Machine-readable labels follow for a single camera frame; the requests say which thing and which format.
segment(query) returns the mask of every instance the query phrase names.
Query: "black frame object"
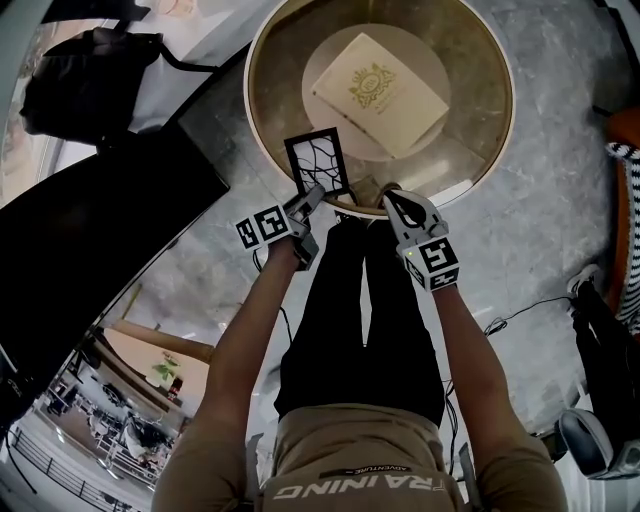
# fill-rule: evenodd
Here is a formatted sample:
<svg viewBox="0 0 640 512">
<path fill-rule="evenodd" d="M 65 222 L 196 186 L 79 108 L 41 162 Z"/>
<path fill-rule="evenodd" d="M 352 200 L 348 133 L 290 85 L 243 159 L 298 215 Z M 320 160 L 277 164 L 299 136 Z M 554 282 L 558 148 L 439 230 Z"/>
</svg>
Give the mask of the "black frame object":
<svg viewBox="0 0 640 512">
<path fill-rule="evenodd" d="M 310 155 L 302 158 L 296 147 L 308 143 Z M 336 128 L 320 130 L 284 141 L 291 171 L 300 194 L 306 194 L 316 185 L 323 185 L 326 197 L 349 193 L 349 178 L 344 165 L 342 147 Z"/>
<path fill-rule="evenodd" d="M 228 186 L 177 123 L 132 137 L 0 210 L 0 435 L 148 266 Z"/>
</svg>

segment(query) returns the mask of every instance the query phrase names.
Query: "book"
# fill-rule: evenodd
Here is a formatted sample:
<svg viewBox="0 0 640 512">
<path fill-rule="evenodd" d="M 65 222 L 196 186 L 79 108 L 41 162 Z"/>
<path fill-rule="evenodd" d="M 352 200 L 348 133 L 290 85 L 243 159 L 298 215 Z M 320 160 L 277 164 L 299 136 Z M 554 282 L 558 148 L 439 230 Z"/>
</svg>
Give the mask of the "book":
<svg viewBox="0 0 640 512">
<path fill-rule="evenodd" d="M 331 63 L 312 92 L 394 158 L 405 156 L 449 110 L 411 69 L 366 34 Z"/>
</svg>

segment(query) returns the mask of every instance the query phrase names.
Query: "black cable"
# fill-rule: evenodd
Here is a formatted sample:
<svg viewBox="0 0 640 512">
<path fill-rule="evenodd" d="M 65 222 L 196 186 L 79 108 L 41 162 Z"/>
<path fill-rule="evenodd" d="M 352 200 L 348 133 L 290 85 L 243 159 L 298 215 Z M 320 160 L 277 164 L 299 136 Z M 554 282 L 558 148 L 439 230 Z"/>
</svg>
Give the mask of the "black cable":
<svg viewBox="0 0 640 512">
<path fill-rule="evenodd" d="M 13 458 L 13 455 L 11 454 L 11 448 L 10 448 L 11 443 L 9 443 L 9 435 L 8 435 L 9 432 L 11 431 L 7 430 L 7 432 L 4 435 L 4 443 L 7 445 L 7 453 L 9 454 L 9 458 L 11 459 L 11 462 L 13 462 L 13 465 L 16 468 L 16 471 L 18 472 L 18 474 L 24 480 L 24 483 L 26 483 L 29 486 L 29 489 L 31 489 L 31 492 L 33 494 L 38 494 L 38 491 L 35 490 L 33 485 L 31 485 L 31 482 L 29 482 L 29 480 L 27 480 L 27 477 L 24 476 L 24 473 L 20 470 L 20 468 L 18 467 L 18 463 L 15 461 L 15 459 Z"/>
<path fill-rule="evenodd" d="M 507 326 L 509 325 L 508 320 L 511 320 L 511 319 L 517 317 L 519 314 L 524 313 L 526 311 L 529 311 L 530 309 L 533 309 L 534 307 L 536 307 L 539 304 L 545 304 L 547 302 L 554 302 L 556 300 L 563 300 L 563 299 L 566 299 L 569 302 L 571 302 L 571 297 L 566 297 L 566 296 L 555 297 L 553 299 L 545 299 L 545 300 L 541 300 L 541 301 L 535 302 L 531 306 L 529 306 L 527 308 L 524 308 L 524 309 L 521 309 L 517 313 L 514 313 L 513 315 L 508 316 L 507 318 L 498 317 L 498 318 L 494 319 L 487 326 L 487 328 L 484 330 L 484 335 L 488 337 L 488 336 L 491 336 L 492 334 L 495 334 L 497 332 L 502 331 L 503 329 L 506 329 Z"/>
<path fill-rule="evenodd" d="M 453 404 L 451 403 L 451 400 L 449 400 L 449 397 L 453 394 L 453 392 L 455 391 L 455 388 L 453 386 L 453 380 L 449 379 L 446 381 L 442 381 L 443 383 L 447 382 L 447 388 L 445 390 L 445 394 L 444 394 L 444 400 L 445 400 L 445 408 L 447 410 L 447 416 L 449 417 L 449 423 L 451 423 L 451 448 L 449 451 L 449 460 L 451 461 L 451 464 L 449 465 L 449 475 L 453 475 L 453 468 L 455 466 L 455 461 L 454 461 L 454 456 L 455 456 L 455 452 L 456 452 L 456 436 L 458 435 L 458 415 L 456 414 L 456 410 L 453 407 Z"/>
<path fill-rule="evenodd" d="M 253 264 L 255 265 L 258 272 L 262 272 L 262 265 L 260 265 L 260 260 L 258 259 L 258 249 L 253 251 Z M 289 317 L 287 316 L 286 310 L 280 306 L 280 311 L 282 312 L 282 316 L 284 317 L 284 322 L 287 324 L 287 334 L 289 335 L 289 345 L 293 343 L 293 336 L 291 336 L 291 325 L 289 324 Z"/>
</svg>

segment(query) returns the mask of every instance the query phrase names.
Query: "marble floor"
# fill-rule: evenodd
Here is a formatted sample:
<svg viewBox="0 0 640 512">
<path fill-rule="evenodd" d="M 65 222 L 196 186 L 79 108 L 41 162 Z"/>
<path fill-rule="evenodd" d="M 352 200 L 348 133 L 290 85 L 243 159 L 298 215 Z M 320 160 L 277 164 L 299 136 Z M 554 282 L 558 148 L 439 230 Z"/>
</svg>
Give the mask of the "marble floor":
<svg viewBox="0 0 640 512">
<path fill-rule="evenodd" d="M 567 279 L 586 263 L 607 261 L 614 236 L 613 168 L 603 151 L 604 121 L 591 113 L 591 105 L 613 111 L 624 107 L 631 76 L 613 20 L 592 0 L 471 4 L 506 50 L 517 104 L 515 130 L 500 167 L 468 197 L 442 210 L 461 260 L 462 295 L 484 328 L 497 316 L 564 294 Z M 295 192 L 253 139 L 242 98 L 242 67 L 207 91 L 181 121 L 231 191 L 146 272 L 127 317 L 211 344 L 217 343 L 257 275 L 233 223 Z M 324 247 L 333 212 L 323 205 L 312 223 Z M 313 270 L 296 275 L 287 294 L 284 305 L 294 332 L 313 275 Z M 432 299 L 422 291 L 417 294 L 442 377 L 448 378 Z M 564 301 L 540 305 L 491 337 L 516 411 L 531 431 L 555 421 L 583 376 L 566 307 Z M 366 330 L 366 291 L 362 314 Z M 288 345 L 280 318 L 263 377 Z M 260 390 L 261 382 L 250 433 L 264 428 L 257 407 Z M 447 429 L 445 419 L 445 442 Z"/>
</svg>

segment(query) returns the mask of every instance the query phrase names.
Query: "hand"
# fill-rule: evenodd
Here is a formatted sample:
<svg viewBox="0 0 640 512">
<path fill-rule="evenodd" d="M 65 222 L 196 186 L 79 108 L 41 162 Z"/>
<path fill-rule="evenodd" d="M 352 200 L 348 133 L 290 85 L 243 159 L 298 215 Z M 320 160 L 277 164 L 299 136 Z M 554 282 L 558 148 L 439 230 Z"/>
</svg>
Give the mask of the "hand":
<svg viewBox="0 0 640 512">
<path fill-rule="evenodd" d="M 293 238 L 285 236 L 269 245 L 269 261 L 298 266 L 300 260 L 294 250 Z"/>
</svg>

